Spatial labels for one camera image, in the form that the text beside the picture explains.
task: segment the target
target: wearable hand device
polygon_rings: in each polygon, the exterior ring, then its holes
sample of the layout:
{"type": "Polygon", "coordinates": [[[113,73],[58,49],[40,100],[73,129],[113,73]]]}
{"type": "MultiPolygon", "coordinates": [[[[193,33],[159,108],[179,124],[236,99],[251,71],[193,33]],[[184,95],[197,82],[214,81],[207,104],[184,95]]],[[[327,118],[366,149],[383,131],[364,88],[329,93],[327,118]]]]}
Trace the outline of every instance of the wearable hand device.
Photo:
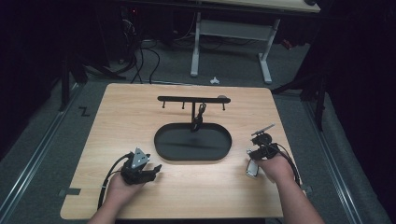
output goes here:
{"type": "Polygon", "coordinates": [[[247,175],[252,176],[252,177],[257,176],[257,174],[259,172],[259,166],[256,163],[254,163],[254,161],[259,161],[263,158],[271,160],[277,153],[279,153],[288,161],[288,163],[291,166],[291,169],[294,173],[294,180],[297,183],[297,185],[300,186],[300,176],[297,172],[296,166],[294,165],[293,161],[291,160],[291,158],[289,156],[289,153],[280,144],[272,143],[271,135],[268,133],[265,133],[266,130],[268,130],[274,126],[275,126],[275,124],[271,124],[267,128],[261,129],[261,130],[252,134],[252,135],[256,135],[256,137],[251,139],[251,141],[253,142],[253,145],[257,145],[257,146],[259,146],[259,148],[254,151],[251,149],[247,150],[247,154],[250,157],[250,161],[247,166],[247,175]]]}
{"type": "Polygon", "coordinates": [[[156,174],[160,172],[162,166],[158,165],[154,167],[153,170],[143,171],[143,168],[149,162],[149,157],[150,157],[149,154],[145,154],[140,148],[137,147],[134,153],[130,152],[122,156],[113,164],[110,171],[108,171],[105,181],[103,182],[102,190],[99,196],[98,209],[102,206],[103,199],[105,197],[105,191],[106,191],[108,179],[114,173],[119,172],[119,171],[113,172],[113,170],[116,167],[116,165],[123,159],[128,158],[128,161],[126,161],[123,164],[120,172],[123,180],[128,185],[143,184],[149,181],[153,181],[155,179],[156,174]]]}

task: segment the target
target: gray carpet floor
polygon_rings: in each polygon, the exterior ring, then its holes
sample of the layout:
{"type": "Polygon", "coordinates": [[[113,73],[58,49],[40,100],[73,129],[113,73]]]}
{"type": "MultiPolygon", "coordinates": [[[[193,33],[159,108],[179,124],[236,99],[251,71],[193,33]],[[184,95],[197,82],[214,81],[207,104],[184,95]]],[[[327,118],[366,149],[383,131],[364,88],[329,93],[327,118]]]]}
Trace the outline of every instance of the gray carpet floor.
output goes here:
{"type": "MultiPolygon", "coordinates": [[[[218,46],[213,43],[202,45],[198,77],[190,77],[192,46],[188,41],[179,42],[172,48],[157,44],[152,49],[160,55],[161,60],[152,77],[153,83],[212,85],[210,80],[216,77],[220,81],[220,86],[274,89],[292,81],[309,50],[309,46],[287,50],[282,46],[274,45],[268,57],[273,84],[266,85],[256,55],[260,44],[256,42],[244,46],[218,46]]],[[[145,45],[153,46],[153,42],[147,42],[145,45]]],[[[151,51],[143,50],[143,53],[144,65],[140,76],[147,81],[158,59],[151,51]]],[[[115,63],[112,65],[112,69],[117,67],[120,65],[115,63]]],[[[24,193],[16,200],[15,207],[11,208],[7,223],[86,222],[86,220],[63,220],[60,217],[64,196],[59,193],[70,185],[106,85],[111,82],[129,83],[135,72],[136,70],[132,69],[125,73],[127,77],[125,81],[89,75],[88,83],[79,89],[75,101],[70,105],[67,113],[63,114],[64,118],[49,142],[44,160],[34,171],[33,178],[24,193]],[[82,116],[82,107],[87,108],[85,113],[89,116],[82,116]]],[[[274,95],[274,98],[302,180],[312,189],[307,193],[307,197],[325,221],[351,223],[343,201],[340,200],[338,188],[332,179],[332,170],[323,152],[323,141],[320,140],[320,136],[324,136],[325,144],[331,149],[336,168],[346,183],[361,222],[390,223],[353,155],[329,97],[325,102],[323,133],[318,133],[311,121],[309,108],[314,102],[301,102],[298,91],[286,91],[274,95]]],[[[0,162],[3,171],[0,173],[2,180],[0,202],[6,201],[24,167],[40,146],[52,121],[60,115],[58,111],[60,105],[61,87],[57,85],[51,98],[32,116],[18,142],[0,162]]],[[[268,219],[267,223],[278,223],[278,221],[281,219],[268,219]]]]}

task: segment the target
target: desk top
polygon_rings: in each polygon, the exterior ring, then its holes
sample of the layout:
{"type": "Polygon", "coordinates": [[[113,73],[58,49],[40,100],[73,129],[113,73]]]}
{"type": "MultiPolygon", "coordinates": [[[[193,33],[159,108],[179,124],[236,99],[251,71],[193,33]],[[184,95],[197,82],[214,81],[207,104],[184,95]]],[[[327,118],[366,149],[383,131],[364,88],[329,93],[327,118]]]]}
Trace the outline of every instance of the desk top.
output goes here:
{"type": "Polygon", "coordinates": [[[309,6],[304,0],[201,0],[208,3],[239,5],[244,7],[268,7],[301,12],[320,12],[318,4],[309,6]]]}
{"type": "Polygon", "coordinates": [[[88,219],[96,211],[103,180],[112,164],[140,147],[151,154],[147,165],[163,168],[120,213],[120,218],[282,217],[276,185],[260,170],[246,175],[247,149],[257,149],[251,134],[271,123],[267,131],[290,149],[271,92],[265,88],[110,84],[61,211],[65,219],[88,219]],[[204,122],[222,125],[232,136],[228,155],[219,161],[167,161],[155,150],[154,135],[165,124],[191,121],[191,103],[157,100],[159,95],[218,97],[231,102],[209,104],[204,122]]]}

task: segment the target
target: person's right hand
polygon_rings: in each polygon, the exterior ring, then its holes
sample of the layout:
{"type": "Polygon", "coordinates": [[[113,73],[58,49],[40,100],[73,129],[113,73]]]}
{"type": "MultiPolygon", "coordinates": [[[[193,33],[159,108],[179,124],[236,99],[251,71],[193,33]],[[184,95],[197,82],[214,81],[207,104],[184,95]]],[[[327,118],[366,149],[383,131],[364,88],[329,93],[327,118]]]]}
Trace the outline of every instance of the person's right hand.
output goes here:
{"type": "Polygon", "coordinates": [[[272,159],[254,162],[259,165],[264,170],[265,174],[276,183],[278,183],[279,180],[294,180],[294,173],[288,161],[279,153],[277,153],[272,159]]]}

